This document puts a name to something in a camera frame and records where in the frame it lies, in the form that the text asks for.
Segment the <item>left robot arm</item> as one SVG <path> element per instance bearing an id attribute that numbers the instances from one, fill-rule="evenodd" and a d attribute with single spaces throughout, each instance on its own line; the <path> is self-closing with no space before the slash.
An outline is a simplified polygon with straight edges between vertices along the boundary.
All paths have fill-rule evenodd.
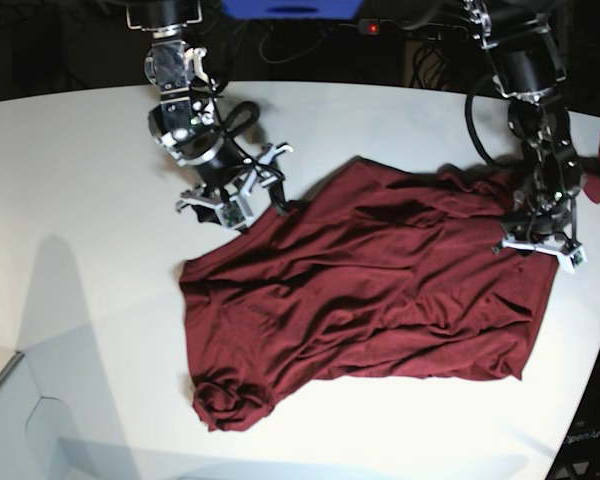
<path id="1" fill-rule="evenodd" d="M 576 199 L 584 172 L 571 139 L 561 94 L 566 79 L 549 17 L 557 1 L 467 1 L 464 8 L 490 65 L 477 83 L 491 84 L 508 101 L 508 125 L 521 143 L 519 160 L 498 161 L 479 139 L 470 91 L 464 114 L 471 141 L 487 165 L 517 176 L 513 207 L 501 219 L 503 239 L 494 250 L 514 249 L 555 257 L 565 270 L 587 260 L 577 239 Z"/>

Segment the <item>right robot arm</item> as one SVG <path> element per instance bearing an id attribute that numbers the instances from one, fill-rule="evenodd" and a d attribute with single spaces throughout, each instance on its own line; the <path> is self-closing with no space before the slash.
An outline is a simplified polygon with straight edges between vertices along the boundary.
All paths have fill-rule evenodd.
<path id="1" fill-rule="evenodd" d="M 124 6 L 128 28 L 151 36 L 144 71 L 159 91 L 159 103 L 148 114 L 149 131 L 179 167 L 196 177 L 181 193 L 176 211 L 191 209 L 201 223 L 244 232 L 254 220 L 249 198 L 260 187 L 276 213 L 289 213 L 278 158 L 292 148 L 268 144 L 253 156 L 238 144 L 238 137 L 258 122 L 260 107 L 243 101 L 221 113 L 218 99 L 228 80 L 207 71 L 206 48 L 187 32 L 203 20 L 201 3 L 127 1 Z"/>

